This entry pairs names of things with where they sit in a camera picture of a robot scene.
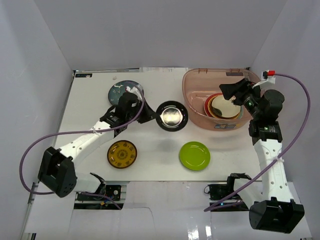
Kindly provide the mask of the glossy black plate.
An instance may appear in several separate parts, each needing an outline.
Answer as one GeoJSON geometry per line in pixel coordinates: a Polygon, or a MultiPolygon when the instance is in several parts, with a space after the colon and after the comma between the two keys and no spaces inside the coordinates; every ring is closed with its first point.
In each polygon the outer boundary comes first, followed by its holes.
{"type": "Polygon", "coordinates": [[[182,130],[188,123],[188,111],[178,101],[165,101],[156,110],[156,122],[160,128],[167,132],[182,130]]]}

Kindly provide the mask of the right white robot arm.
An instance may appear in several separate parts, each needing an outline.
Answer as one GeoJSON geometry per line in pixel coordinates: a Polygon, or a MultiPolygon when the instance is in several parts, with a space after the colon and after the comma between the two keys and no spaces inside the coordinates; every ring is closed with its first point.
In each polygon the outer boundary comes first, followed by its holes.
{"type": "Polygon", "coordinates": [[[296,203],[286,178],[282,153],[282,133],[278,115],[285,97],[277,90],[261,92],[260,85],[247,78],[236,83],[220,84],[226,100],[243,106],[252,116],[249,135],[257,154],[262,191],[256,189],[255,178],[233,173],[233,182],[225,188],[226,195],[239,197],[249,209],[248,218],[254,230],[290,234],[305,215],[303,205],[296,203]]]}

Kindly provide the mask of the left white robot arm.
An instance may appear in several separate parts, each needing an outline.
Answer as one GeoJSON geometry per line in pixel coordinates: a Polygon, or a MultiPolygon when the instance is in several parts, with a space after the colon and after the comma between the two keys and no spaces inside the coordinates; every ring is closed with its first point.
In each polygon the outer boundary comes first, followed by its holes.
{"type": "Polygon", "coordinates": [[[125,131],[130,123],[143,124],[157,117],[158,113],[145,99],[139,99],[134,93],[123,93],[118,104],[111,106],[85,134],[58,149],[49,147],[44,151],[39,181],[60,198],[71,192],[88,192],[96,200],[103,198],[104,179],[93,172],[78,173],[76,168],[98,147],[125,131]]]}

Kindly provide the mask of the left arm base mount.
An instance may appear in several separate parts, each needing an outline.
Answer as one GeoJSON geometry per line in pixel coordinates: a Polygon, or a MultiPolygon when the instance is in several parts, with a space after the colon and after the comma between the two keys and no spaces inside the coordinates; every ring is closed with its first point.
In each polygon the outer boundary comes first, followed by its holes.
{"type": "Polygon", "coordinates": [[[124,199],[121,196],[121,185],[106,185],[99,193],[93,196],[77,193],[74,210],[121,210],[124,206],[124,199]]]}

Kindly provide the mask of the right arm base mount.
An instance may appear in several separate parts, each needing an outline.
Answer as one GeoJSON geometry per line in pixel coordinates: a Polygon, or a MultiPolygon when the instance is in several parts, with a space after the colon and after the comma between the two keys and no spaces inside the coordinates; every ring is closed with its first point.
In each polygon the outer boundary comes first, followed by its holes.
{"type": "MultiPolygon", "coordinates": [[[[226,197],[228,194],[232,192],[229,191],[227,187],[227,183],[215,183],[208,184],[203,192],[205,195],[209,197],[209,204],[217,202],[218,200],[226,197]]],[[[218,205],[219,208],[212,210],[211,212],[247,212],[249,209],[241,197],[236,194],[231,198],[225,200],[224,202],[218,205]]]]}

